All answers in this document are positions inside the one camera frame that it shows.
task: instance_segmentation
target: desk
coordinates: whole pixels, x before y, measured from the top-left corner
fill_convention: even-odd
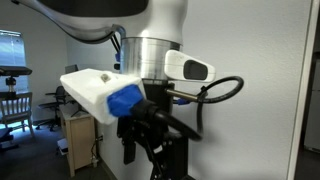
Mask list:
[[[75,175],[75,170],[91,164],[91,148],[95,141],[94,118],[90,114],[79,112],[77,105],[67,104],[60,106],[61,127],[64,137],[68,142],[68,163],[70,175]]]

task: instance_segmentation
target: wooden chair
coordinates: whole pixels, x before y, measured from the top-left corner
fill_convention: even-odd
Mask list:
[[[34,137],[32,122],[31,122],[31,103],[32,93],[17,94],[17,99],[6,100],[0,99],[0,109],[2,116],[0,115],[0,123],[4,124],[8,128],[8,124],[21,122],[21,126],[14,127],[14,129],[22,128],[25,132],[24,121],[28,121],[31,136]]]

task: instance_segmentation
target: window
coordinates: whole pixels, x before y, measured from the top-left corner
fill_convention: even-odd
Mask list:
[[[0,30],[0,66],[26,66],[24,42],[21,33]],[[0,92],[8,91],[5,79],[0,77]],[[28,91],[28,76],[15,78],[18,92]]]

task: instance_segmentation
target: black wire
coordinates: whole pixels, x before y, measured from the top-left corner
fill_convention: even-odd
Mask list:
[[[97,144],[97,140],[94,141],[92,147],[91,147],[91,155],[92,157],[94,157],[95,159],[97,159],[97,155],[93,152],[93,148],[96,146]]]
[[[231,90],[230,92],[219,96],[219,97],[215,97],[215,98],[209,98],[209,99],[205,99],[205,96],[207,96],[207,91],[209,89],[211,89],[212,87],[221,84],[223,82],[227,82],[227,81],[238,81],[238,85]],[[223,79],[220,79],[218,81],[215,81],[211,84],[209,84],[209,86],[207,87],[202,87],[201,88],[201,92],[198,94],[198,107],[197,107],[197,131],[198,133],[200,133],[201,135],[203,134],[203,118],[202,118],[202,109],[203,109],[203,104],[204,103],[218,103],[224,100],[227,100],[231,97],[233,97],[234,95],[236,95],[243,87],[244,81],[241,77],[238,76],[231,76],[231,77],[226,77]]]
[[[178,119],[174,118],[170,114],[168,114],[165,111],[158,110],[154,114],[154,119],[158,120],[160,122],[163,122],[165,124],[168,124],[170,127],[178,130],[182,135],[194,140],[194,141],[200,141],[202,139],[202,136],[195,132],[193,129],[191,129],[189,126],[185,125]]]
[[[114,41],[113,36],[112,36],[112,38],[111,38],[111,42],[112,42],[112,45],[113,45],[114,49],[115,49],[117,52],[119,52],[120,49],[119,49],[119,47],[117,46],[116,42]]]
[[[228,92],[228,93],[226,93],[224,95],[221,95],[221,96],[218,96],[218,97],[215,97],[215,98],[208,98],[208,99],[201,97],[201,96],[203,96],[204,93],[207,93],[207,91],[209,89],[211,89],[212,87],[214,87],[214,86],[216,86],[218,84],[227,82],[227,81],[238,81],[238,84],[233,90],[231,90],[230,92]],[[234,95],[236,95],[242,89],[243,84],[244,84],[244,81],[239,76],[230,76],[230,77],[226,77],[226,78],[220,79],[218,81],[215,81],[215,82],[209,84],[209,86],[203,87],[201,89],[201,92],[198,94],[198,96],[200,97],[200,98],[198,98],[198,102],[199,103],[209,103],[209,104],[211,104],[211,103],[218,103],[218,102],[227,100],[227,99],[233,97]]]
[[[119,51],[120,51],[120,43],[119,43],[119,41],[118,41],[118,38],[117,38],[117,36],[114,34],[113,36],[113,39],[114,39],[114,41],[115,41],[115,43],[116,43],[116,45],[117,45],[117,47],[118,47],[118,49],[119,49]]]

